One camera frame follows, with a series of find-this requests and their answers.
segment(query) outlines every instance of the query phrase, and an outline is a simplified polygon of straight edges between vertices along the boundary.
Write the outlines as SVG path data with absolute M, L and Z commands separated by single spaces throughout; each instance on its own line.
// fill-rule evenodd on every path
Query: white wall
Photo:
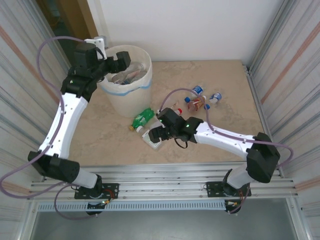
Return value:
M 153 61 L 249 64 L 283 0 L 88 0 L 100 35 Z

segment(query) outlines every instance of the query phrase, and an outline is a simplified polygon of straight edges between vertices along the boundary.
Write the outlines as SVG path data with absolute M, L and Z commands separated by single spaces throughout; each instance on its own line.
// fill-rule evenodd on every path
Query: red wire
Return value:
M 104 189 L 103 191 L 104 191 L 104 192 L 108 192 L 108 193 L 110 194 L 110 197 L 111 197 L 112 199 L 114 199 L 114 198 L 115 198 L 115 194 L 114 194 L 114 192 L 113 192 L 113 191 L 111 191 L 110 189 Z
M 242 193 L 242 190 L 239 190 L 239 196 L 240 196 L 240 202 L 244 199 L 244 194 Z

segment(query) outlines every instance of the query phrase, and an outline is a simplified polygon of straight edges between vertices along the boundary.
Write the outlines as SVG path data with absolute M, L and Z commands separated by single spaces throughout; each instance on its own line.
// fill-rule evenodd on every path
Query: beige countertop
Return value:
M 211 123 L 232 132 L 256 135 L 262 125 L 254 100 L 239 60 L 153 62 L 151 108 L 159 109 L 165 96 L 177 88 L 205 85 L 204 95 L 219 92 L 222 100 L 209 110 Z M 179 100 L 182 116 L 191 115 L 186 110 L 186 92 L 172 95 Z M 205 120 L 205 110 L 194 116 Z M 82 166 L 205 163 L 241 161 L 242 159 L 222 149 L 190 143 L 187 149 L 178 147 L 174 140 L 164 141 L 153 150 L 136 133 L 129 130 L 131 118 L 118 115 L 106 94 L 98 88 L 84 110 L 70 147 L 70 160 Z

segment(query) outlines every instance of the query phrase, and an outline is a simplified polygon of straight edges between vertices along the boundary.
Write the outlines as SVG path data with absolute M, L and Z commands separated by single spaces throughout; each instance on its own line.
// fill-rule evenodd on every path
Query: cable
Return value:
M 53 202 L 53 207 L 54 207 L 54 210 L 56 211 L 57 214 L 59 214 L 61 217 L 63 217 L 64 219 L 68 219 L 68 220 L 84 220 L 84 219 L 90 219 L 90 218 L 93 218 L 93 217 L 96 217 L 97 214 L 95 215 L 88 215 L 88 216 L 80 216 L 80 217 L 71 217 L 71 216 L 66 216 L 64 214 L 62 214 L 59 210 L 58 210 L 58 207 L 57 207 L 57 199 L 58 199 L 58 196 L 59 194 L 62 192 L 63 189 L 67 188 L 67 187 L 79 187 L 78 185 L 75 185 L 75 184 L 67 184 L 65 186 L 63 186 L 55 195 L 54 197 L 54 202 Z
M 234 213 L 235 211 L 237 211 L 239 208 L 241 208 L 241 206 L 244 204 L 244 202 L 246 201 L 248 195 L 249 195 L 249 192 L 250 192 L 250 183 L 248 183 L 248 187 L 246 189 L 246 193 L 245 193 L 245 196 L 244 196 L 244 199 L 240 202 L 239 206 L 237 206 L 235 209 L 229 211 L 229 214 L 232 214 Z
M 160 109 L 159 109 L 159 112 L 161 112 L 162 108 L 164 107 L 164 104 L 165 102 L 167 101 L 167 99 L 170 97 L 171 94 L 177 92 L 177 91 L 188 91 L 188 92 L 191 92 L 193 94 L 195 94 L 196 96 L 199 97 L 198 93 L 194 90 L 191 90 L 191 89 L 188 89 L 188 88 L 177 88 L 173 91 L 171 91 L 166 97 L 165 99 L 163 100 L 161 106 L 160 106 Z M 294 150 L 289 147 L 288 145 L 285 145 L 285 144 L 281 144 L 281 143 L 277 143 L 277 142 L 270 142 L 270 141 L 256 141 L 256 140 L 250 140 L 250 139 L 245 139 L 245 138 L 241 138 L 241 137 L 236 137 L 236 136 L 232 136 L 232 135 L 229 135 L 229 134 L 226 134 L 226 133 L 223 133 L 223 132 L 220 132 L 218 130 L 216 130 L 214 128 L 214 126 L 210 123 L 210 119 L 209 119 L 209 111 L 207 109 L 207 106 L 206 106 L 206 103 L 205 101 L 202 99 L 202 97 L 200 97 L 203 105 L 204 105 L 204 109 L 205 109 L 205 114 L 206 114 L 206 122 L 208 123 L 208 126 L 209 128 L 214 132 L 214 133 L 217 133 L 223 137 L 226 137 L 226 138 L 229 138 L 229 139 L 233 139 L 233 140 L 237 140 L 237 141 L 241 141 L 241 142 L 247 142 L 247 143 L 252 143 L 252 144 L 264 144 L 264 145 L 271 145 L 271 146 L 275 146 L 275 147 L 281 147 L 281 148 L 286 148 L 290 151 L 290 156 L 285 160 L 283 161 L 281 164 L 278 165 L 278 168 L 285 165 L 285 164 L 288 164 L 293 156 L 294 156 Z
M 174 138 L 174 141 L 175 141 L 175 144 L 177 144 L 180 148 L 182 149 L 186 149 L 188 147 L 188 142 L 186 141 L 185 142 L 185 146 L 181 146 L 178 141 L 177 141 L 177 138 Z
M 103 192 L 108 192 L 108 193 L 110 194 L 110 197 L 111 197 L 112 199 L 114 199 L 114 198 L 115 198 L 115 194 L 114 194 L 114 192 L 113 192 L 113 191 L 111 191 L 110 189 L 104 189 L 104 190 L 103 190 Z
M 54 133 L 53 133 L 53 136 L 51 138 L 51 140 L 49 141 L 49 144 L 48 146 L 38 155 L 36 156 L 34 159 L 32 159 L 31 161 L 27 162 L 26 164 L 20 166 L 20 167 L 17 167 L 16 169 L 6 173 L 5 175 L 3 175 L 1 178 L 0 178 L 0 191 L 7 195 L 8 197 L 11 197 L 11 198 L 15 198 L 15 199 L 30 199 L 30 198 L 33 198 L 33 197 L 36 197 L 36 196 L 39 196 L 40 194 L 43 194 L 47 191 L 49 191 L 50 189 L 53 189 L 54 187 L 58 186 L 58 185 L 61 185 L 63 182 L 58 182 L 50 187 L 48 187 L 47 189 L 45 190 L 42 190 L 40 192 L 37 192 L 35 194 L 31 194 L 31 195 L 27 195 L 27 196 L 21 196 L 21 195 L 14 195 L 10 192 L 8 192 L 7 190 L 5 190 L 5 188 L 3 187 L 3 181 L 21 171 L 22 169 L 30 166 L 31 164 L 33 164 L 34 162 L 36 162 L 37 160 L 39 160 L 51 147 L 52 143 L 54 142 L 56 136 L 58 135 L 58 132 L 60 130 L 60 127 L 62 125 L 62 122 L 63 122 L 63 119 L 64 119 L 64 112 L 65 112 L 65 103 L 64 103 L 64 99 L 62 97 L 62 94 L 60 93 L 60 90 L 54 86 L 51 82 L 49 82 L 48 80 L 45 79 L 44 75 L 42 74 L 41 72 L 41 69 L 40 69 L 40 53 L 41 53 L 41 50 L 42 48 L 49 42 L 52 42 L 54 40 L 58 40 L 58 39 L 70 39 L 70 40 L 74 40 L 74 41 L 78 41 L 78 42 L 84 42 L 83 40 L 81 39 L 78 39 L 78 38 L 75 38 L 75 37 L 71 37 L 71 36 L 55 36 L 55 37 L 51 37 L 51 38 L 48 38 L 46 39 L 41 45 L 40 47 L 38 48 L 38 52 L 36 54 L 36 67 L 37 67 L 37 70 L 39 72 L 39 75 L 40 77 L 42 78 L 42 80 L 47 83 L 50 87 L 53 88 L 53 90 L 57 93 L 58 97 L 59 97 L 59 100 L 60 100 L 60 104 L 61 104 L 61 115 L 60 115 L 60 119 L 59 119 L 59 122 L 58 122 L 58 126 L 57 128 L 55 129 Z

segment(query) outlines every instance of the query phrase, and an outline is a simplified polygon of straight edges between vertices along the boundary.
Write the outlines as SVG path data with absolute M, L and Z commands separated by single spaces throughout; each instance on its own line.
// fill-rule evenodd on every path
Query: white bucket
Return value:
M 137 46 L 114 46 L 107 49 L 105 53 L 107 57 L 112 57 L 122 51 L 129 52 L 131 62 L 143 63 L 147 70 L 146 75 L 131 84 L 120 85 L 109 82 L 112 74 L 107 74 L 105 76 L 106 79 L 99 84 L 106 92 L 110 103 L 118 114 L 123 117 L 134 118 L 142 113 L 143 110 L 150 107 L 152 63 L 149 54 Z

